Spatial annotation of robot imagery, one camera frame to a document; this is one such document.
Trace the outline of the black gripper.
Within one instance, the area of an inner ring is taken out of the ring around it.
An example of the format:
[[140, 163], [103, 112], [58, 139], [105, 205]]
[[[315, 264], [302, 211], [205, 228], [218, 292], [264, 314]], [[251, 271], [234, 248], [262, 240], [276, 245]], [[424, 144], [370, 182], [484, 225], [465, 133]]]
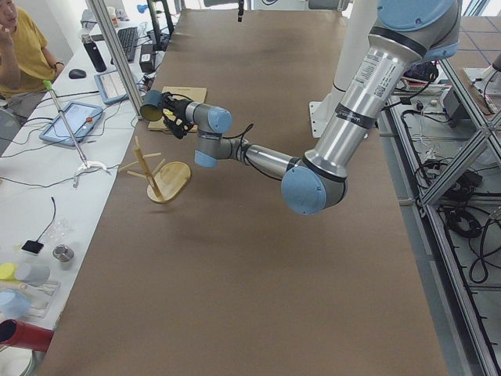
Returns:
[[164, 124], [173, 136], [182, 139], [194, 126], [194, 123], [186, 115], [188, 105], [193, 101], [190, 98], [176, 99], [175, 94], [171, 92], [164, 92], [162, 99], [163, 108], [170, 111], [174, 116], [174, 119], [170, 120], [167, 115], [164, 115]]

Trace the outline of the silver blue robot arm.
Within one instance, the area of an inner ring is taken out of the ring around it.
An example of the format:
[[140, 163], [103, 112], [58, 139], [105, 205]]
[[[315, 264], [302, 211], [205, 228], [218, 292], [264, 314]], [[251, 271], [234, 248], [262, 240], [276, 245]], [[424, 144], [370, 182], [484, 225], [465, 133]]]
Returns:
[[357, 70], [350, 74], [351, 81], [317, 144], [301, 158], [253, 144], [244, 136], [225, 136], [232, 117], [221, 107], [176, 99], [167, 92], [158, 103], [181, 121], [170, 126], [177, 138], [189, 127], [197, 127], [197, 165], [213, 168], [229, 159], [250, 165], [281, 182], [290, 209], [315, 214], [344, 198], [348, 162], [402, 75], [415, 63], [456, 53], [461, 6], [460, 1], [377, 1], [370, 11], [353, 9], [344, 46], [361, 43], [366, 54], [356, 60]]

